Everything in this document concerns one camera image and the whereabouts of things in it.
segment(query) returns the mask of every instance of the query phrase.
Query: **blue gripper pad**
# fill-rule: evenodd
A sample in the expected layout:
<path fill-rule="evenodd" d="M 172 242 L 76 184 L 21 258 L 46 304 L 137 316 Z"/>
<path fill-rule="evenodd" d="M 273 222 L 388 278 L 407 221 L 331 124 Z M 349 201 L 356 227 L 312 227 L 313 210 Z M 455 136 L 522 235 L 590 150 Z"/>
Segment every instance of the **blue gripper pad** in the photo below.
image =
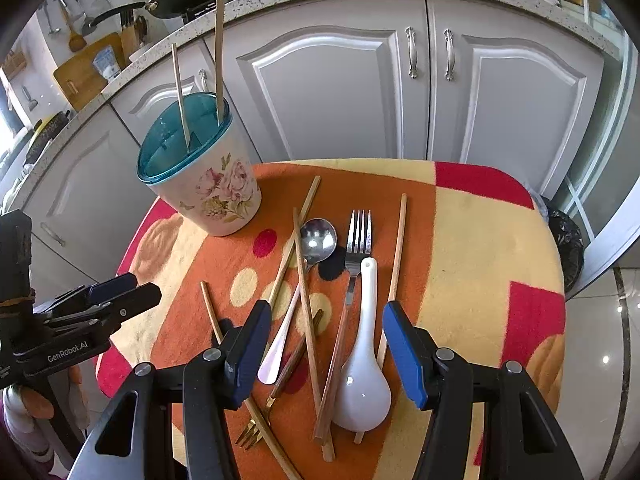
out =
<path fill-rule="evenodd" d="M 258 300 L 226 356 L 225 376 L 234 385 L 231 401 L 240 406 L 251 393 L 271 331 L 271 307 Z"/>
<path fill-rule="evenodd" d="M 399 302 L 385 305 L 382 328 L 407 397 L 424 410 L 429 399 L 425 382 L 431 373 L 431 358 Z"/>
<path fill-rule="evenodd" d="M 103 283 L 96 283 L 89 289 L 87 303 L 100 304 L 116 296 L 129 292 L 138 286 L 138 280 L 131 272 L 126 272 Z"/>

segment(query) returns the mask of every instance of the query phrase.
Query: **cabinet door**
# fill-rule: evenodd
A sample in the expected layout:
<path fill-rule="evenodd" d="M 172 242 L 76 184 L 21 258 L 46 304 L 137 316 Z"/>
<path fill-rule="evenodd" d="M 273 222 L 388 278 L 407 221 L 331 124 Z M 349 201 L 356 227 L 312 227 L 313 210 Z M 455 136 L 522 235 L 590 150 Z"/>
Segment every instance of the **cabinet door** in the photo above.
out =
<path fill-rule="evenodd" d="M 136 174 L 138 146 L 104 107 L 71 139 L 24 208 L 33 234 L 98 282 L 115 275 L 155 194 Z"/>
<path fill-rule="evenodd" d="M 178 58 L 184 95 L 192 92 L 215 91 L 213 60 L 203 41 L 199 40 L 181 48 L 178 51 Z M 231 113 L 239 121 L 238 112 L 226 90 L 225 98 L 229 102 Z M 154 121 L 168 105 L 177 100 L 174 63 L 171 56 L 168 56 L 125 86 L 112 99 L 111 104 L 133 136 L 142 144 Z M 246 137 L 251 162 L 254 164 L 260 162 L 242 126 L 242 121 L 239 121 L 239 126 Z"/>
<path fill-rule="evenodd" d="M 31 286 L 36 291 L 36 305 L 52 300 L 76 286 L 95 283 L 35 236 L 31 237 L 29 270 Z"/>
<path fill-rule="evenodd" d="M 302 2 L 225 28 L 225 82 L 265 162 L 424 159 L 428 52 L 424 0 Z"/>
<path fill-rule="evenodd" d="M 552 197 L 589 123 L 602 55 L 514 10 L 475 0 L 427 0 L 427 8 L 429 158 L 492 166 Z"/>

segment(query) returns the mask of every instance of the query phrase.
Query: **speckled granite countertop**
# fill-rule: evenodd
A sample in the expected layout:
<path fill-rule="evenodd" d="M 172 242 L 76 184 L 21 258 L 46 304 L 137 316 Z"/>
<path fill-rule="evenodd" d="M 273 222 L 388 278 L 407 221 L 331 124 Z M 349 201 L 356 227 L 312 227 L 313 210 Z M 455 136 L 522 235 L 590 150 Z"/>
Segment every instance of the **speckled granite countertop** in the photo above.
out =
<path fill-rule="evenodd" d="M 269 9 L 279 4 L 286 4 L 295 0 L 233 0 L 225 6 L 225 23 L 238 20 L 255 12 Z M 531 14 L 537 15 L 551 23 L 555 23 L 559 27 L 574 33 L 576 36 L 583 38 L 591 43 L 597 49 L 613 56 L 620 57 L 618 48 L 609 40 L 597 33 L 593 28 L 584 22 L 576 20 L 560 7 L 553 6 L 545 0 L 490 0 L 501 4 L 521 9 Z M 171 54 L 171 45 L 176 43 L 178 46 L 189 43 L 199 36 L 207 34 L 214 30 L 216 23 L 215 11 L 209 12 L 196 20 L 187 23 L 185 26 L 176 30 L 163 40 L 159 41 L 155 46 L 145 52 L 140 58 L 129 65 L 122 73 L 111 83 L 109 83 L 101 94 L 95 97 L 85 108 L 83 108 L 73 120 L 62 130 L 56 139 L 42 153 L 42 156 L 36 162 L 31 174 L 23 181 L 14 200 L 11 204 L 12 208 L 23 207 L 36 184 L 46 172 L 49 165 L 57 157 L 58 153 L 64 148 L 66 143 L 71 140 L 73 135 L 84 122 L 96 113 L 104 104 L 106 104 L 119 90 L 124 88 L 129 82 L 160 61 L 165 56 Z"/>

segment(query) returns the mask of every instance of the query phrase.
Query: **wooden cutting board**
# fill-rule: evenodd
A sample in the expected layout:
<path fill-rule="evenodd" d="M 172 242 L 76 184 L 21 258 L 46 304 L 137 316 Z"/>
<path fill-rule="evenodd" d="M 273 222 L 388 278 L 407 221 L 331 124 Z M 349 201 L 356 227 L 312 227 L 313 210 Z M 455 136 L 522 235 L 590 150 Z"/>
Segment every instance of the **wooden cutting board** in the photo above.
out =
<path fill-rule="evenodd" d="M 112 32 L 95 43 L 87 45 L 53 72 L 53 77 L 56 78 L 60 89 L 76 112 L 79 112 L 107 86 L 107 80 L 93 66 L 94 57 L 107 45 L 113 47 L 120 68 L 125 68 L 129 61 L 122 51 L 120 35 Z"/>

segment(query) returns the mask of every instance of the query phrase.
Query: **table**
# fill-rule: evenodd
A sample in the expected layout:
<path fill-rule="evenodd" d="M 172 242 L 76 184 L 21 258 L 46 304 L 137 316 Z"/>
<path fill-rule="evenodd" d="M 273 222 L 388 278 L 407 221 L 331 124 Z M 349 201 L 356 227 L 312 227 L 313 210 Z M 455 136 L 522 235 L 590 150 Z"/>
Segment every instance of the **table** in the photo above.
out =
<path fill-rule="evenodd" d="M 427 328 L 439 346 L 469 362 L 499 366 L 514 359 L 526 366 L 546 401 L 556 409 L 564 358 L 564 294 L 558 251 L 529 193 L 492 168 L 444 162 L 383 159 L 309 160 L 254 167 L 262 206 L 243 229 L 225 238 L 208 237 L 165 202 L 157 200 L 131 241 L 118 273 L 133 272 L 139 283 L 154 282 L 161 303 L 126 322 L 113 347 L 97 362 L 98 384 L 108 396 L 132 366 L 151 361 L 158 368 L 187 362 L 208 348 L 211 328 L 199 282 L 210 284 L 219 318 L 242 324 L 256 300 L 267 298 L 290 235 L 291 211 L 300 208 L 318 174 L 318 193 L 307 218 L 322 216 L 344 244 L 351 210 L 371 209 L 372 256 L 378 261 L 378 318 L 388 295 L 401 194 L 408 195 L 398 300 L 414 324 Z M 313 311 L 325 315 L 319 329 L 318 360 L 326 376 L 348 276 L 324 280 L 313 271 Z M 275 334 L 296 286 L 292 268 L 273 306 Z M 359 286 L 354 305 L 359 305 Z M 358 316 L 350 320 L 350 348 Z M 296 313 L 286 352 L 303 333 Z M 353 433 L 333 426 L 337 459 L 322 460 L 311 442 L 314 424 L 308 368 L 302 361 L 287 395 L 274 407 L 272 428 L 305 480 L 411 478 L 429 413 L 419 412 L 402 392 L 387 357 L 383 372 L 392 392 L 389 416 L 353 443 Z M 256 383 L 262 405 L 271 387 Z M 481 405 L 474 406 L 466 478 L 477 478 L 482 439 Z M 232 440 L 249 420 L 242 407 L 227 412 Z M 184 462 L 182 409 L 173 412 L 174 453 Z M 243 479 L 285 478 L 264 442 L 236 450 Z"/>

